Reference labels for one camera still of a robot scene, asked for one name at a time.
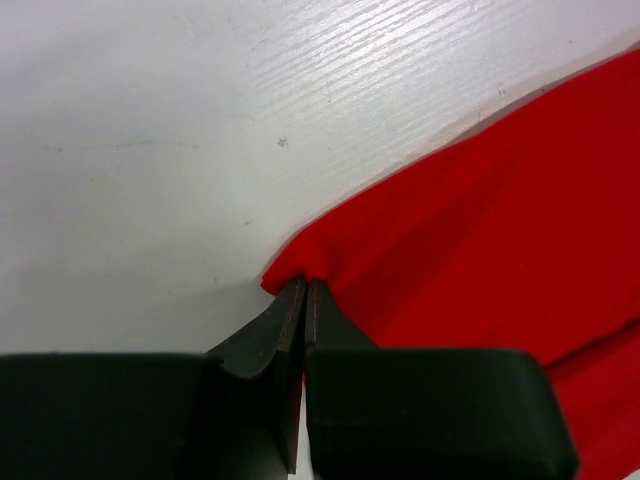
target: white wooden surface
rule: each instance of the white wooden surface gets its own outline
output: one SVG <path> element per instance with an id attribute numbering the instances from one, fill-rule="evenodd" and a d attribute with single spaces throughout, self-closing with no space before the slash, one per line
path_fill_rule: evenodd
<path id="1" fill-rule="evenodd" d="M 640 39 L 637 0 L 6 0 L 0 351 L 202 351 L 282 243 Z"/>

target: red cloth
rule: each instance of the red cloth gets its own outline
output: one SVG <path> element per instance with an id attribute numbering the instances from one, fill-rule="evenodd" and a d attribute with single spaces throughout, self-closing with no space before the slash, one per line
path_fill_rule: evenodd
<path id="1" fill-rule="evenodd" d="M 640 468 L 640 51 L 332 210 L 263 286 L 301 275 L 381 346 L 532 353 L 582 478 Z"/>

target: red fabric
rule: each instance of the red fabric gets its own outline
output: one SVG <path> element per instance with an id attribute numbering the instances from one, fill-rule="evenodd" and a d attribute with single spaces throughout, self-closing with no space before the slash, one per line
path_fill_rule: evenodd
<path id="1" fill-rule="evenodd" d="M 639 152 L 635 51 L 332 210 L 263 286 L 326 279 L 382 346 L 532 353 L 582 478 L 618 480 L 640 468 Z"/>

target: white table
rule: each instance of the white table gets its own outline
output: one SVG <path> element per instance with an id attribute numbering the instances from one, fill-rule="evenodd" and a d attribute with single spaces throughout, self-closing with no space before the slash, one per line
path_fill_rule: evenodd
<path id="1" fill-rule="evenodd" d="M 208 349 L 305 223 L 640 39 L 637 0 L 0 12 L 0 352 Z"/>

